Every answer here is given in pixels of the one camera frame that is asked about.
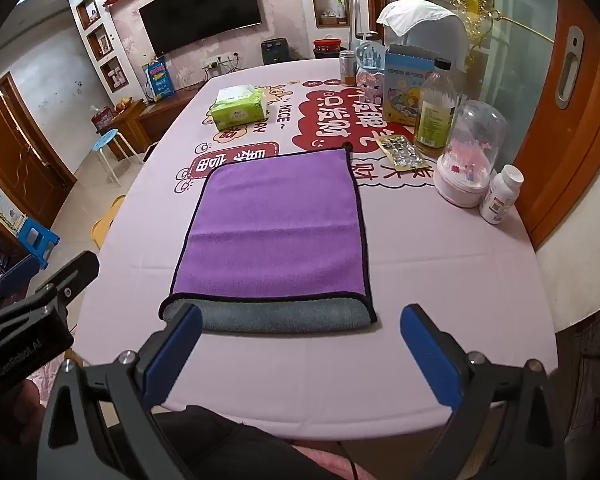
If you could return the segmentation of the purple grey microfibre towel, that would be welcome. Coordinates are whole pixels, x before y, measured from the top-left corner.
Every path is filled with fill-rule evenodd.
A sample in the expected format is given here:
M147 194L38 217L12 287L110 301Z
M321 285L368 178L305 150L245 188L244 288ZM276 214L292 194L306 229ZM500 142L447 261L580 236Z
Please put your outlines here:
M350 148L230 162L204 181L170 294L209 333L315 335L367 330L370 289Z

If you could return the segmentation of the blue plastic step stool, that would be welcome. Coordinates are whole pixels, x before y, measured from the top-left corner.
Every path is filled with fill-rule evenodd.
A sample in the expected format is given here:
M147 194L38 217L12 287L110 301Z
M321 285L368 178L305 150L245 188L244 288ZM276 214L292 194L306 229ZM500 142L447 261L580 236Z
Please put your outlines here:
M18 242L38 260L40 268L46 269L50 253L59 244L60 237L53 231L27 217L17 235Z

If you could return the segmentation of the white pill bottle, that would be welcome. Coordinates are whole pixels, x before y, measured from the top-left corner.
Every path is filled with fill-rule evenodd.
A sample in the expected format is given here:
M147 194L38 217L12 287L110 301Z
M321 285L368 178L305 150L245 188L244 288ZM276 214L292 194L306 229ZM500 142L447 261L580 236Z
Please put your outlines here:
M490 181L479 207L481 217L495 226L503 221L519 196L524 175L513 165L505 165Z

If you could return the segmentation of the wooden door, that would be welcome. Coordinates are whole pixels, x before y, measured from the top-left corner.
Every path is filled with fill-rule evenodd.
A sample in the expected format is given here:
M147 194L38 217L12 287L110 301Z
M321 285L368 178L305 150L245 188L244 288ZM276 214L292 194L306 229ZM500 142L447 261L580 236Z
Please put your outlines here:
M76 177L47 141L10 73L0 78L0 188L28 217L53 225Z

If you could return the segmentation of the blue round stool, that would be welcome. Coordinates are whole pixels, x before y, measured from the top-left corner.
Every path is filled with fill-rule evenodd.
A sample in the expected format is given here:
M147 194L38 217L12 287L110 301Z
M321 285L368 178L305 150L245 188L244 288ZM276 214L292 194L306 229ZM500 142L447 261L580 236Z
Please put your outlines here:
M92 152L99 156L102 166L107 171L111 181L117 186L120 186L121 183L118 175L116 174L116 170L114 170L114 167L111 165L111 162L105 153L106 150L110 151L110 144L114 144L118 151L123 155L124 159L133 157L140 164L143 163L143 159L140 157L140 154L135 151L135 148L132 147L132 144L126 140L126 137L123 135L123 133L116 128L108 130L98 138L92 147Z

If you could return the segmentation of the silver blister pill pack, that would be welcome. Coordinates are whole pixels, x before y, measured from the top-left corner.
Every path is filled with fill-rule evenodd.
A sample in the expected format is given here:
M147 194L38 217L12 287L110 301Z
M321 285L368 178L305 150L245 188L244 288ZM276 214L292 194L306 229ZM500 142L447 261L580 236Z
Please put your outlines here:
M378 136L375 141L396 171L411 172L429 167L426 159L402 134Z

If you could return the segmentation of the pink glass dome ornament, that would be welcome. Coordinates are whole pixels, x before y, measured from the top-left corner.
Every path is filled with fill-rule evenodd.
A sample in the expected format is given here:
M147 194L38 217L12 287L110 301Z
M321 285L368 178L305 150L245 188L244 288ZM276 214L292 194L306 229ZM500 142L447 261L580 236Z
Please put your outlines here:
M449 203L474 208L491 179L508 125L488 103L465 100L456 111L448 142L436 161L434 187Z

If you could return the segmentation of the wooden tv cabinet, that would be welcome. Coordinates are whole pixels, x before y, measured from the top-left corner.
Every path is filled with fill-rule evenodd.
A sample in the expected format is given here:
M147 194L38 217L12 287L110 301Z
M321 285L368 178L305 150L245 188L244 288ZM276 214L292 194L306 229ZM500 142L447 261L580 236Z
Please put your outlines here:
M201 88L202 82L198 82L176 90L173 96L157 103L124 98L114 108L94 108L91 120L100 136L110 129L118 129L138 154L145 153L152 144L161 140Z

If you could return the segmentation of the glass bottle amber liquid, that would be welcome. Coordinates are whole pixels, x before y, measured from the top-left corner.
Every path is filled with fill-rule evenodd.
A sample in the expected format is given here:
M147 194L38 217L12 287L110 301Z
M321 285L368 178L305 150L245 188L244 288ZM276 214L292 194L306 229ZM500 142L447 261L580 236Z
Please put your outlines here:
M436 58L434 71L420 86L414 142L430 157L438 157L444 150L454 119L457 92L451 68L450 61Z

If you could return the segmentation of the blue poster board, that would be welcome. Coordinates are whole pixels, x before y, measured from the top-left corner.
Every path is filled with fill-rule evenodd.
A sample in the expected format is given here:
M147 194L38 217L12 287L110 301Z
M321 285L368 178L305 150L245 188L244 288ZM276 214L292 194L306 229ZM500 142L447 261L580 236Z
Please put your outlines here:
M147 99L158 102L170 98L175 93L174 84L163 58L155 58L143 66L146 79Z

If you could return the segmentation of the green tissue pack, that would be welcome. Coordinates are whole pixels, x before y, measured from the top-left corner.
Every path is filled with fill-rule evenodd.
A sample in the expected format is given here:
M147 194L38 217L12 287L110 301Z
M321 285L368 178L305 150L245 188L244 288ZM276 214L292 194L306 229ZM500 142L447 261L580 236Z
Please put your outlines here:
M219 131L260 122L268 116L263 90L251 84L223 88L210 107L210 116Z

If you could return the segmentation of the blue duck cardboard box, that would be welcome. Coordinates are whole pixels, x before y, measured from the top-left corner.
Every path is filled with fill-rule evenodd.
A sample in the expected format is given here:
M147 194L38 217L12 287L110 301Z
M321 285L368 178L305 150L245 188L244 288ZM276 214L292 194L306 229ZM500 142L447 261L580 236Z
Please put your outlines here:
M420 87L434 71L436 55L426 49L392 44L385 56L382 111L387 122L414 127Z

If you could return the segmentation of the blue castle snow globe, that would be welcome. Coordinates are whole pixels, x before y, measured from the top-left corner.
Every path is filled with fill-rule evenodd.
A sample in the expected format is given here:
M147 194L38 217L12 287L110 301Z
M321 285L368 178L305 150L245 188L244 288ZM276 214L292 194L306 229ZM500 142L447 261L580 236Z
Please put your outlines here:
M359 70L382 73L385 70L386 48L379 41L362 41L355 49Z

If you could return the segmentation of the metal tin can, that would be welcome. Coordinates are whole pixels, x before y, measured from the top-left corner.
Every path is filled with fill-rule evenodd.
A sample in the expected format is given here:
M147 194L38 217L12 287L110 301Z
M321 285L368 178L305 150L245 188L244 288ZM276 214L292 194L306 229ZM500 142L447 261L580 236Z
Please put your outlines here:
M350 50L341 50L339 52L340 81L345 86L356 85L356 57Z

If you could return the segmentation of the black small heater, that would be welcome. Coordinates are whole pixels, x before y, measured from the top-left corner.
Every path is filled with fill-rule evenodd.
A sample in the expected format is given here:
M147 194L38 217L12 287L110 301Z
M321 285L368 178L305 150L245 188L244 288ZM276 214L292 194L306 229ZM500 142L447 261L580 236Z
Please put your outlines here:
M291 60L291 53L286 38L272 38L261 44L262 62L264 65L285 63Z

